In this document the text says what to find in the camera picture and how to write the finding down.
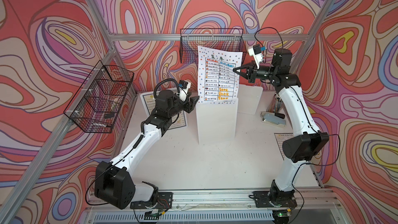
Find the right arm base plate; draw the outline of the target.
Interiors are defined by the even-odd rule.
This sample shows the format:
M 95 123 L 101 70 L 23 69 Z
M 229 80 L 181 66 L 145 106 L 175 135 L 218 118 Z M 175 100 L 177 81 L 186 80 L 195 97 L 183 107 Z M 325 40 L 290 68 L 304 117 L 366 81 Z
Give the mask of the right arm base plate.
M 248 197 L 254 200 L 256 208 L 294 209 L 297 207 L 294 191 L 253 191 Z

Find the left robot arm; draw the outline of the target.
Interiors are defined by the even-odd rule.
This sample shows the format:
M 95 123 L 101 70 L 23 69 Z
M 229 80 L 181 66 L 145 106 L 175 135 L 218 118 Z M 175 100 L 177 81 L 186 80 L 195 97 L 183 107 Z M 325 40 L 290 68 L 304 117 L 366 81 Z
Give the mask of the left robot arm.
M 192 96 L 191 83 L 186 80 L 165 79 L 155 86 L 155 107 L 141 122 L 137 137 L 110 162 L 96 167 L 92 183 L 94 195 L 106 204 L 125 209 L 131 203 L 158 203 L 159 189 L 152 183 L 135 183 L 133 174 L 149 149 L 159 141 L 181 114 L 191 113 L 199 101 Z

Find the hand-drawn colourful menu sheet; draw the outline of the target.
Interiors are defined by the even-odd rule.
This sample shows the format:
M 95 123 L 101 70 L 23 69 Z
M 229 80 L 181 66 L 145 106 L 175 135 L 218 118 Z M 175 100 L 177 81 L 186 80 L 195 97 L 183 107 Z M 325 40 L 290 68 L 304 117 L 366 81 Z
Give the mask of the hand-drawn colourful menu sheet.
M 242 52 L 229 52 L 198 46 L 199 103 L 235 104 L 239 75 L 233 70 L 241 66 Z

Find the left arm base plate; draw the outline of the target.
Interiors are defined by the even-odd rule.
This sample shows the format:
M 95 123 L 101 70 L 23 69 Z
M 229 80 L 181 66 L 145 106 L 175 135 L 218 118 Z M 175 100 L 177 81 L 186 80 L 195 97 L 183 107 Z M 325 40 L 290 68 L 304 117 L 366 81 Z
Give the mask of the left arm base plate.
M 160 209 L 166 210 L 172 208 L 173 205 L 173 193 L 171 191 L 161 191 L 155 193 L 149 201 L 138 201 L 131 202 L 130 209 Z

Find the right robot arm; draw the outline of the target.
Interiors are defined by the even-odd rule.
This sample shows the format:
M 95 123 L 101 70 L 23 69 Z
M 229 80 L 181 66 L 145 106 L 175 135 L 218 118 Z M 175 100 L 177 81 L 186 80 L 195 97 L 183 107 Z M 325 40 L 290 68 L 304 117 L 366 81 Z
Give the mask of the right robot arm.
M 304 166 L 309 165 L 329 141 L 330 136 L 321 132 L 314 122 L 303 97 L 299 77 L 290 72 L 292 53 L 288 49 L 274 51 L 270 66 L 261 65 L 264 47 L 254 45 L 248 49 L 254 61 L 233 71 L 254 83 L 256 79 L 268 80 L 283 101 L 293 129 L 293 138 L 283 142 L 285 159 L 282 170 L 273 180 L 268 197 L 276 203 L 294 196 L 295 182 Z

